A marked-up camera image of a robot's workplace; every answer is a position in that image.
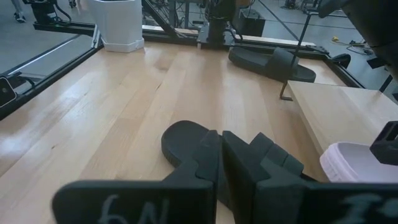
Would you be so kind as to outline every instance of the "gray concrete floor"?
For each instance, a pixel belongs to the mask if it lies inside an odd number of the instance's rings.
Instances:
[[[300,36],[303,29],[303,23],[306,15],[299,10],[281,9],[283,0],[256,0],[251,7],[252,10],[259,12],[265,19],[266,23],[263,30],[264,37],[273,37],[280,39],[294,40],[294,38],[286,31],[286,29],[275,19],[275,17],[265,9],[259,1],[262,1],[269,7],[274,14],[279,17],[286,25]],[[85,0],[77,0],[78,7],[70,9],[67,0],[58,0],[60,7],[69,13],[74,21],[93,22],[90,14],[86,10]],[[46,32],[34,30],[32,23],[35,21],[32,9],[28,5],[22,7],[27,22],[18,24],[12,14],[14,8],[10,0],[0,1],[0,72],[9,70],[16,65],[29,60],[32,57],[56,46],[57,44],[73,37],[73,34],[61,34],[55,32]],[[190,4],[190,22],[202,21],[200,10],[196,4]],[[313,42],[321,45],[330,51],[331,56],[348,53],[351,55],[351,63],[348,70],[369,89],[379,89],[387,78],[388,73],[383,68],[372,70],[366,63],[368,56],[360,55],[346,50],[345,46],[331,43],[331,38],[337,36],[342,42],[351,40],[361,41],[363,38],[354,28],[347,18],[327,17],[320,19],[313,16],[310,26],[305,33],[304,41]],[[88,50],[90,47],[90,38],[79,37],[73,44],[63,47],[62,53],[51,55],[51,57],[43,58],[35,65],[25,68],[27,73],[40,73],[47,75],[54,70],[54,66],[61,66],[71,58]],[[393,82],[386,93],[388,95],[397,89],[396,82]]]

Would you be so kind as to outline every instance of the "pink object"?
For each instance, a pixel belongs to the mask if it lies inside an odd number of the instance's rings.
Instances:
[[[320,163],[331,182],[398,182],[398,166],[381,164],[363,144],[334,143],[322,154]]]

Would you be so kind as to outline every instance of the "white container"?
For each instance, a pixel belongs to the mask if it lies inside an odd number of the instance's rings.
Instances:
[[[331,182],[398,183],[398,166],[381,164],[363,144],[334,143],[320,164]]]
[[[144,47],[141,0],[86,0],[105,49],[132,52]]]

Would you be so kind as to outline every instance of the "black slide sandal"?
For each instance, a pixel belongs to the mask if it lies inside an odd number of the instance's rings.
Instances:
[[[183,161],[192,157],[193,152],[200,147],[201,140],[208,132],[209,129],[195,122],[177,121],[167,128],[162,135],[162,153],[174,167],[178,167]],[[259,133],[252,140],[250,146],[251,149],[266,157],[267,160],[278,163],[278,166],[287,169],[291,174],[301,174],[302,169],[296,167],[303,167],[303,165],[262,133]],[[218,176],[218,200],[231,208],[222,156],[220,156]]]
[[[290,69],[293,54],[276,48],[272,55],[264,55],[240,47],[233,47],[229,51],[229,60],[234,65],[268,78],[284,82],[286,79],[313,83],[317,74],[306,67],[298,65],[299,58],[294,63],[294,71]]]

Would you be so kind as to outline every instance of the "wooden board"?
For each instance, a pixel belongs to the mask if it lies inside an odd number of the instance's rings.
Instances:
[[[316,82],[341,84],[322,61],[300,63]],[[151,42],[130,54],[101,50],[0,121],[0,223],[53,223],[51,199],[74,180],[163,179],[174,168],[160,137],[183,119],[247,142],[262,132],[326,180],[281,86],[235,67],[224,51]],[[233,223],[220,203],[217,223]]]
[[[339,141],[372,144],[398,105],[378,90],[289,82],[292,98],[320,154]]]
[[[163,29],[158,26],[142,25],[142,28],[163,31]],[[197,30],[180,29],[180,28],[176,28],[175,30],[177,30],[183,34],[198,34]],[[270,37],[255,37],[255,36],[248,36],[248,35],[243,35],[242,37],[244,40],[255,40],[255,41],[260,41],[260,42],[271,42],[271,43],[276,43],[276,44],[297,45],[299,43],[296,40],[275,39],[275,38],[270,38]],[[315,46],[314,43],[310,43],[310,42],[302,42],[301,43],[301,46],[306,46],[306,45]]]

